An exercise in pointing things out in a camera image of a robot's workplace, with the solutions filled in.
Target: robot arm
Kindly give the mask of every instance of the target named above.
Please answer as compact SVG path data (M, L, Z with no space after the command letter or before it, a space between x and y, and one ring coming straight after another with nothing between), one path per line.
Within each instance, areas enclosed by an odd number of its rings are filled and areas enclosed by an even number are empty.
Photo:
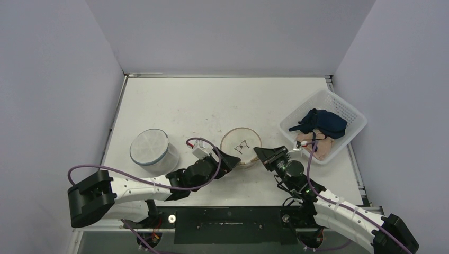
M195 164L165 176L141 179L142 182L111 177L101 170L68 190L71 226L82 228L105 219L127 219L136 223L151 216L154 200L172 201L186 198L212 179L220 179L232 171L240 158L220 151L221 166L205 150L196 153Z
M140 179L145 183L111 177L104 170L90 175L68 190L72 227L89 226L101 218L151 225L151 218L158 216L154 200L186 198L191 191L198 191L197 186L203 186L212 178L221 178L240 162L239 158L218 151L220 167L212 154L194 149L199 158L195 164L165 176ZM363 210L315 183L304 174L302 163L290 160L286 147L254 148L254 151L268 171L276 172L280 179L278 188L301 203L298 209L303 220L313 220L314 225L330 228L370 253L414 254L418 250L418 243L399 217L391 214L387 218Z
M363 210L308 179L302 163L290 160L286 147L254 148L254 151L265 168L275 171L276 177L280 178L278 188L300 202L302 205L299 209L312 215L315 224L344 235L370 253L406 253L387 234L399 240L410 253L418 250L418 243L399 217L391 214L386 218Z

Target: white connector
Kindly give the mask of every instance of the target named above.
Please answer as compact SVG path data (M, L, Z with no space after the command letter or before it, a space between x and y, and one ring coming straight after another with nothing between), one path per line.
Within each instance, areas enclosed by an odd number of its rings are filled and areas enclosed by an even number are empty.
M197 140L192 148L192 154L195 155L200 160L209 156L211 152L212 150L206 148L204 142L201 140Z

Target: eyeglasses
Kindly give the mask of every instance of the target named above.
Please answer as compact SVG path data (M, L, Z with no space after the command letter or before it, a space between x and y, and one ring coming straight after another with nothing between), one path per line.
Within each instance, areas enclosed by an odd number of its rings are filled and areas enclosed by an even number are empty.
M241 153L241 150L242 150L243 147L248 147L248 148L249 148L248 143L246 142L246 140L242 141L242 142L240 143L240 145L238 145L238 146L236 146L236 147L234 148L234 150L236 150L236 151L238 151L240 154L242 154L242 153Z

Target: cylindrical mesh container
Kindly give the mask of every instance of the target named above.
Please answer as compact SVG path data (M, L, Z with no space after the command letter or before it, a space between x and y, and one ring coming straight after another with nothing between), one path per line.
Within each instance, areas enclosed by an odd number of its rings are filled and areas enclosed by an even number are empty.
M178 151L160 129L149 129L139 134L129 148L129 155L132 161L154 176L173 171L179 161Z

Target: red wire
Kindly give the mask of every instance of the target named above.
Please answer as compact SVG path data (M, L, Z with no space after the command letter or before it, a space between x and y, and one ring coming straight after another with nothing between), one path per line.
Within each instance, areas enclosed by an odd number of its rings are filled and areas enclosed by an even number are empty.
M153 228L153 234L151 235L151 238L153 238L154 239L154 237L155 237L155 230L156 229L159 229L159 227L160 227L160 225L162 224L162 218L161 217L159 217L159 223L157 224L157 226L155 227L155 228Z

